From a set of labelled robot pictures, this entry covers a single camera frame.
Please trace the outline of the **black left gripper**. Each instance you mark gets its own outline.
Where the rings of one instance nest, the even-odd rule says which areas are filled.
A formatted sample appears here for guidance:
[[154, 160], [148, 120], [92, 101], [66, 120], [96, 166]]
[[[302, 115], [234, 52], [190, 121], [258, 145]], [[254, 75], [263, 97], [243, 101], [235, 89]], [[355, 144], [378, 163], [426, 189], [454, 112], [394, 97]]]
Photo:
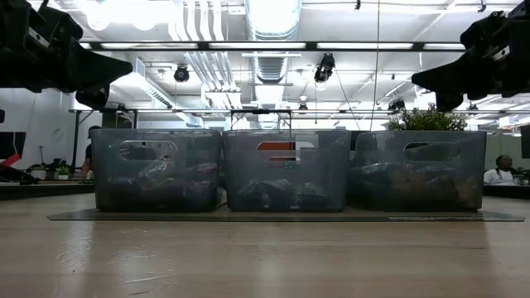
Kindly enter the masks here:
[[86, 50], [83, 30], [43, 0], [0, 0], [0, 89], [74, 93], [92, 109], [105, 106], [109, 85], [133, 71], [130, 62]]

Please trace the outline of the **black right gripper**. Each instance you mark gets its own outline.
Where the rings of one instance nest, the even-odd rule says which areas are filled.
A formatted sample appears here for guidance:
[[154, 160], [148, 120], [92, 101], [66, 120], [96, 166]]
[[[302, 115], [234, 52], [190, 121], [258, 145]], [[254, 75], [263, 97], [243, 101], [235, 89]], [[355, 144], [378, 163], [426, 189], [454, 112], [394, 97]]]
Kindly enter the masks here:
[[415, 85], [436, 93], [438, 110], [451, 111], [463, 99], [530, 93], [530, 0], [472, 23], [460, 43], [466, 48], [460, 58], [412, 76]]

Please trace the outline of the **blue green granola bar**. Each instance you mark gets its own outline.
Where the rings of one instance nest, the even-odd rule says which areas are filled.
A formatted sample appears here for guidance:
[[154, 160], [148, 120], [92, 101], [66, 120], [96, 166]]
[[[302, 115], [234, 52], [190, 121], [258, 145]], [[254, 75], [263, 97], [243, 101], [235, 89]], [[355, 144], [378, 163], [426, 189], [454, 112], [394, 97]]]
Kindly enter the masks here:
[[262, 209], [266, 199], [265, 184], [251, 180], [238, 190], [236, 203], [242, 209]]
[[294, 195], [294, 204], [300, 209], [323, 209], [328, 204], [322, 189], [311, 182], [296, 186]]
[[288, 180], [266, 180], [264, 181], [264, 190], [272, 209], [286, 210], [291, 208], [294, 188]]

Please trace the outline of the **small green potted plant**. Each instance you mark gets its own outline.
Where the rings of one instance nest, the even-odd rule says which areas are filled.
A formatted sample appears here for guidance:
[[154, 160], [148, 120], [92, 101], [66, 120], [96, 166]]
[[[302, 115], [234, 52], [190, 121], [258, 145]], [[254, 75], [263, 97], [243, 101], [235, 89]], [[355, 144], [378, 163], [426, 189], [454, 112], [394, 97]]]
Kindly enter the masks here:
[[464, 131], [466, 128], [464, 115], [438, 111], [433, 103], [425, 110], [402, 110], [388, 123], [390, 131]]

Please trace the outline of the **person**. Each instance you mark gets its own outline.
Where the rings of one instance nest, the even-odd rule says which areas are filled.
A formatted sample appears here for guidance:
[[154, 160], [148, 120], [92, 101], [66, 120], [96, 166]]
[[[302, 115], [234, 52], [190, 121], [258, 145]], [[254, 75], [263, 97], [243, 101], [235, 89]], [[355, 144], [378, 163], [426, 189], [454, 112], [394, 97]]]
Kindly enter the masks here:
[[498, 156], [495, 160], [496, 167], [484, 173], [485, 185], [519, 186], [521, 182], [515, 177], [513, 160], [509, 155]]
[[89, 178], [89, 173], [93, 171], [93, 156], [92, 156], [92, 134], [94, 131], [101, 129], [100, 126], [91, 126], [88, 130], [89, 145], [85, 148], [84, 163], [81, 167], [81, 176], [86, 180]]

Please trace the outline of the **grey translucent plastic bin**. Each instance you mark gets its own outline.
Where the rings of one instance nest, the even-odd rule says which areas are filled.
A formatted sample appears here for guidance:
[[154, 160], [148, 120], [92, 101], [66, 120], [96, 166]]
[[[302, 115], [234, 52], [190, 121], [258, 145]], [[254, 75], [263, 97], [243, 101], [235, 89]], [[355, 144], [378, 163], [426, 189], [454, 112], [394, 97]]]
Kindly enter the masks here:
[[[241, 212], [339, 212], [346, 206], [351, 134], [347, 130], [233, 130], [223, 133], [224, 174], [228, 207]], [[251, 180], [288, 180], [320, 187], [323, 209], [277, 210], [265, 200], [262, 209], [237, 206], [237, 193]]]
[[[208, 129], [103, 128], [92, 134], [96, 208], [104, 212], [205, 212], [220, 204], [219, 168], [222, 138]], [[141, 179], [147, 165], [170, 161], [171, 175], [165, 180], [212, 180], [217, 204], [210, 210], [173, 209], [155, 204], [153, 188], [162, 181]], [[215, 162], [210, 175], [187, 175], [186, 168]]]
[[[484, 187], [486, 139], [485, 132], [363, 132], [356, 138], [349, 166], [348, 202], [386, 212], [476, 211], [458, 204], [452, 181], [474, 178]], [[453, 172], [432, 182], [411, 181], [409, 172], [414, 166], [448, 166]], [[420, 197], [420, 204], [398, 210], [372, 209], [364, 200], [368, 185], [409, 188]]]

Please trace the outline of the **black aluminium crossbar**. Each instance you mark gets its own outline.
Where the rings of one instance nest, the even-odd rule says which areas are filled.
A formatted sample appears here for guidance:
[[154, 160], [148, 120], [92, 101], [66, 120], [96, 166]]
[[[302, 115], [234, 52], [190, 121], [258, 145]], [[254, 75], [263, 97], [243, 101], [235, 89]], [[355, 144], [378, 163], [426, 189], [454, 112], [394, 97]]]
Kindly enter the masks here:
[[[47, 196], [79, 195], [88, 193], [94, 193], [93, 184], [0, 184], [0, 200], [29, 199]], [[483, 195], [488, 197], [530, 200], [530, 186], [486, 185], [483, 190]]]

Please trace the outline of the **black angled tube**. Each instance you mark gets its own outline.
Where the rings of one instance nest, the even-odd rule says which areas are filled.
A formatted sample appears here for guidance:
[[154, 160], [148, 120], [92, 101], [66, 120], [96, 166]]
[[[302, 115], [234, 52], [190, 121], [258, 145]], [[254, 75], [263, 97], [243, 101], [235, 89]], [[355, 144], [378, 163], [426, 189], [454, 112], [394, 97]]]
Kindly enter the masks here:
[[32, 185], [36, 183], [36, 178], [25, 171], [20, 171], [11, 166], [0, 164], [0, 182], [15, 182], [23, 185]]

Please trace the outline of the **dark grey silicone mat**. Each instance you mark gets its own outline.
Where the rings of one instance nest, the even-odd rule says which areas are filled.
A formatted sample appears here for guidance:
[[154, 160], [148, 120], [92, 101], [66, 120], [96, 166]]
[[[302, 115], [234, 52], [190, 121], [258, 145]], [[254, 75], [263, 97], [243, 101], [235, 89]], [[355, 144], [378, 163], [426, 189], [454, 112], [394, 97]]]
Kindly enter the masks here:
[[130, 221], [208, 223], [385, 223], [385, 222], [523, 222], [521, 215], [477, 212], [379, 212], [347, 208], [339, 213], [232, 212], [221, 206], [205, 213], [111, 213], [82, 209], [47, 217], [51, 221]]

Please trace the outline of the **overhead frame beam with lights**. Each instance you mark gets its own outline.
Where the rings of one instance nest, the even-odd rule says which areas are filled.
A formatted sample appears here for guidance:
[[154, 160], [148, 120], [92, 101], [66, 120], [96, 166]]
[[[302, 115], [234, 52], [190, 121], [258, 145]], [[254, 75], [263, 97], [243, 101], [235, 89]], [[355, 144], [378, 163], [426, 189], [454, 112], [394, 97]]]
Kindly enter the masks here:
[[452, 42], [339, 42], [339, 41], [86, 41], [92, 51], [347, 51], [347, 52], [464, 52]]

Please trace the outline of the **silver ventilation duct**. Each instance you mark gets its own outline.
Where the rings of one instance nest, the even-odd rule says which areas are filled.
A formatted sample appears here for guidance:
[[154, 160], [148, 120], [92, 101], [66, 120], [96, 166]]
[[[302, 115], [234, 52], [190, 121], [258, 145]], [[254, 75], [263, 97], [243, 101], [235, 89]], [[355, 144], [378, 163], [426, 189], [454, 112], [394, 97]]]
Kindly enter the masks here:
[[[298, 36], [302, 0], [244, 0], [248, 39], [294, 41]], [[264, 84], [278, 84], [287, 73], [287, 57], [255, 57], [253, 70]]]

